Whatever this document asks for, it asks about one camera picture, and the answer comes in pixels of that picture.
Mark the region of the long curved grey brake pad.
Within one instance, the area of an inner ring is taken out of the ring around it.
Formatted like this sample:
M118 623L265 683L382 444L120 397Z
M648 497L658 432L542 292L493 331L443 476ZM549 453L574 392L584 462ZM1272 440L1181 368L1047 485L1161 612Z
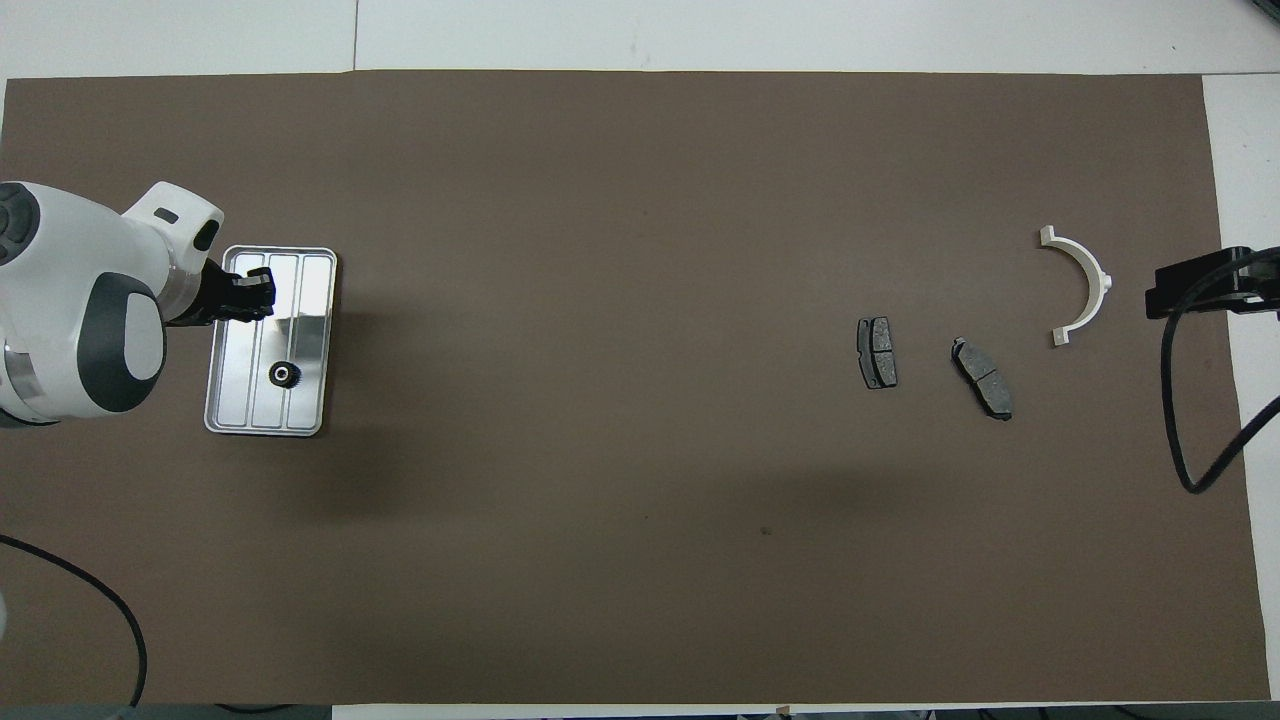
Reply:
M1010 421L1014 414L1012 392L995 360L964 337L954 341L951 360L983 413L997 421Z

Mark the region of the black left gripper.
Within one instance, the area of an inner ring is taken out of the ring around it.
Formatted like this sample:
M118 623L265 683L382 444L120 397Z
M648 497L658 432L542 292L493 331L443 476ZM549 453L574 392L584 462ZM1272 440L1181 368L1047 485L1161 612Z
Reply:
M202 327L229 319L237 287L246 293L274 293L275 284L270 268L247 270L243 277L224 270L216 263L205 263L198 277L198 288L191 302L165 327ZM239 301L242 322L260 322L274 314L273 296L253 296Z

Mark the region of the silver metal tray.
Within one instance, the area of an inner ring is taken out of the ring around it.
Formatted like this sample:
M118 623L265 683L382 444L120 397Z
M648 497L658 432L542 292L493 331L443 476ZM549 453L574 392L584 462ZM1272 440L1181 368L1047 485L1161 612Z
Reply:
M260 322L219 322L214 327L206 428L223 434L315 436L325 415L338 255L320 247L237 245L224 252L223 265L242 275L270 268L276 300L274 314ZM268 370L276 361L301 369L294 388L270 383Z

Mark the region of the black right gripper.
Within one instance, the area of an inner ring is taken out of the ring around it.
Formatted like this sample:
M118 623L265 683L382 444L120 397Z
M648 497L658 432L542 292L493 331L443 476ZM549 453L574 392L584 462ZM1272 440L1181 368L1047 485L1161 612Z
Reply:
M1280 314L1280 249L1225 249L1225 263L1240 264L1215 282L1215 295L1204 290L1190 300L1185 296L1190 286L1216 268L1216 256L1198 256L1155 272L1153 287L1146 291L1146 316L1151 320L1167 319L1181 305L1183 313L1212 310L1216 297L1222 307L1235 314Z

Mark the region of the short grey brake pad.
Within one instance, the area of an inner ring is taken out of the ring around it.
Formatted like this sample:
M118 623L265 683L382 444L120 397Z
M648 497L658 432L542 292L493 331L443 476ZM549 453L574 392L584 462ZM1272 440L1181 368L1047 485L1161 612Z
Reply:
M887 389L899 384L893 341L887 316L859 319L858 361L868 389Z

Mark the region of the brown table mat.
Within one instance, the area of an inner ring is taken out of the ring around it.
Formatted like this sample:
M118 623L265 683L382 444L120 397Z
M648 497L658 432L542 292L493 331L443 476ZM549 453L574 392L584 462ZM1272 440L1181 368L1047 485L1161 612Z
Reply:
M207 432L205 328L0 430L0 533L127 598L154 703L1268 693L1243 469L1179 486L1144 309L1220 242L1196 76L27 79L3 128L5 179L339 258L315 437ZM1046 224L1114 278L1059 348Z

